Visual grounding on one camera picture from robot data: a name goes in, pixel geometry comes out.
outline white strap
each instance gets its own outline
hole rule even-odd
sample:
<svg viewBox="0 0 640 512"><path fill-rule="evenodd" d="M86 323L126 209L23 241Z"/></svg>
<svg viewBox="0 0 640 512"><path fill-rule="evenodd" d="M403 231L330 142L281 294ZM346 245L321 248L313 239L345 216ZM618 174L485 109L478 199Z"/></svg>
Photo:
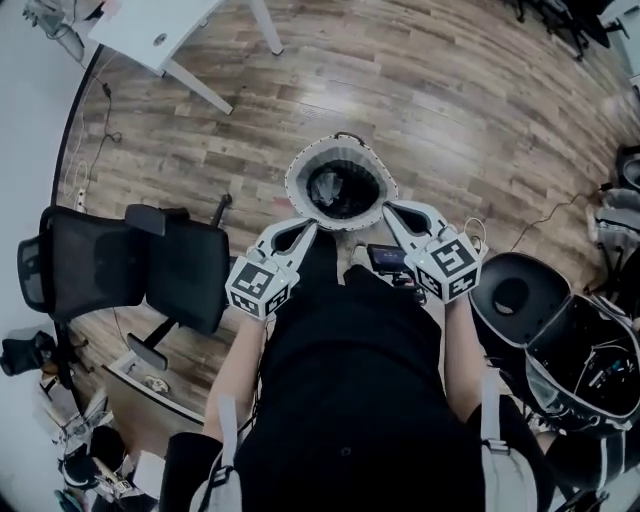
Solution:
<svg viewBox="0 0 640 512"><path fill-rule="evenodd" d="M229 395L218 395L218 416L222 428L221 467L215 471L218 458L211 467L209 480L204 482L191 500L190 512L242 512L242 489L240 475L233 467L238 448L238 426L235 399ZM208 503L205 503L210 489Z"/></svg>
<svg viewBox="0 0 640 512"><path fill-rule="evenodd" d="M496 374L491 370L487 370L482 380L480 438L483 441L500 440L500 394Z"/></svg>
<svg viewBox="0 0 640 512"><path fill-rule="evenodd" d="M609 473L609 450L607 450L607 438L600 439L600 481L598 489L602 489L607 483L607 474Z"/></svg>
<svg viewBox="0 0 640 512"><path fill-rule="evenodd" d="M233 466L233 458L238 449L238 420L236 401L229 395L218 395L218 415L222 427L222 467Z"/></svg>
<svg viewBox="0 0 640 512"><path fill-rule="evenodd" d="M623 431L620 435L622 436L622 463L620 464L620 474L618 476L626 471L627 462L627 433Z"/></svg>
<svg viewBox="0 0 640 512"><path fill-rule="evenodd" d="M500 393L495 372L482 381L482 469L487 512L536 512L538 494L529 461L500 439Z"/></svg>

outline white wall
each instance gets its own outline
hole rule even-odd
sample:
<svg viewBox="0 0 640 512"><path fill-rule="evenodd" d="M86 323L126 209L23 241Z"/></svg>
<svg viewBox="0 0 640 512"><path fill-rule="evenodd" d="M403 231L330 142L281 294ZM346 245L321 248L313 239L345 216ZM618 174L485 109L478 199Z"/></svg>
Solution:
<svg viewBox="0 0 640 512"><path fill-rule="evenodd" d="M49 204L62 132L84 70L22 16L24 0L0 3L0 336L52 324L24 304L18 242L37 234ZM39 372L0 372L0 492L18 512L59 510L56 450L33 420Z"/></svg>
<svg viewBox="0 0 640 512"><path fill-rule="evenodd" d="M620 19L625 26L629 39L622 32L613 32L609 39L613 47L622 55L623 65L631 76L640 74L640 11L629 12L640 6L640 0L615 0L600 19L605 25Z"/></svg>

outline white desk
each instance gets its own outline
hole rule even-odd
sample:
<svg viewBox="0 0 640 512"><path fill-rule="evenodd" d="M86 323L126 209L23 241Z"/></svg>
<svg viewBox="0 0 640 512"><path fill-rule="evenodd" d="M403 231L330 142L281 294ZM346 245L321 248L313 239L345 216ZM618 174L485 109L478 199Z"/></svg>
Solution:
<svg viewBox="0 0 640 512"><path fill-rule="evenodd" d="M128 55L161 74L164 71L211 102L225 114L233 107L175 62L182 43L224 0L108 0L104 15L89 33L98 43ZM271 51L282 44L264 0L247 0Z"/></svg>

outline chair armrest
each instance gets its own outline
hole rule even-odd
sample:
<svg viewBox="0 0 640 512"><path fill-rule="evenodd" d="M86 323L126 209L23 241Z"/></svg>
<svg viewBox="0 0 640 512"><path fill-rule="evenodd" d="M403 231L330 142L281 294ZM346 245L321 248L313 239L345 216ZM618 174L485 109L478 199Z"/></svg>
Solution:
<svg viewBox="0 0 640 512"><path fill-rule="evenodd" d="M130 204L124 214L127 225L158 236L166 233L167 219L188 220L189 212L186 208L161 210L146 204Z"/></svg>
<svg viewBox="0 0 640 512"><path fill-rule="evenodd" d="M155 347L169 333L174 325L176 325L175 320L168 318L144 341L138 338L135 334L128 333L127 343L129 344L129 348L133 350L138 357L144 359L151 366L160 371L166 371L169 366L167 358L155 350Z"/></svg>

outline power strip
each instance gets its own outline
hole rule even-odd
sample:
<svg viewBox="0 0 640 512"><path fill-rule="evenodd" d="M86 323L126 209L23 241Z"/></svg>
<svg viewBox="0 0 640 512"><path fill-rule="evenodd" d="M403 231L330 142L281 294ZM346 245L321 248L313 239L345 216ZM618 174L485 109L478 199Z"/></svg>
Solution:
<svg viewBox="0 0 640 512"><path fill-rule="evenodd" d="M76 204L73 209L77 212L87 213L87 208L84 206L84 200L87 196L87 189L81 188L78 190L78 195L76 196Z"/></svg>

